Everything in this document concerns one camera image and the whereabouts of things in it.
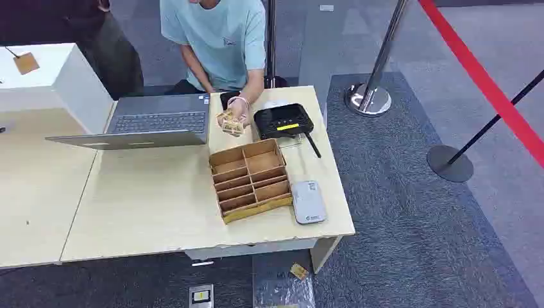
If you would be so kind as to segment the person's left hand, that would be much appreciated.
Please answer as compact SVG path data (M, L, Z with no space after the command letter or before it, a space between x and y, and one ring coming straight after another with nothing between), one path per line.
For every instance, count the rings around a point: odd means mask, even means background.
M247 100L240 96L235 96L229 99L227 103L228 109L232 112L232 118L240 122L244 127L250 124L249 111L250 105Z

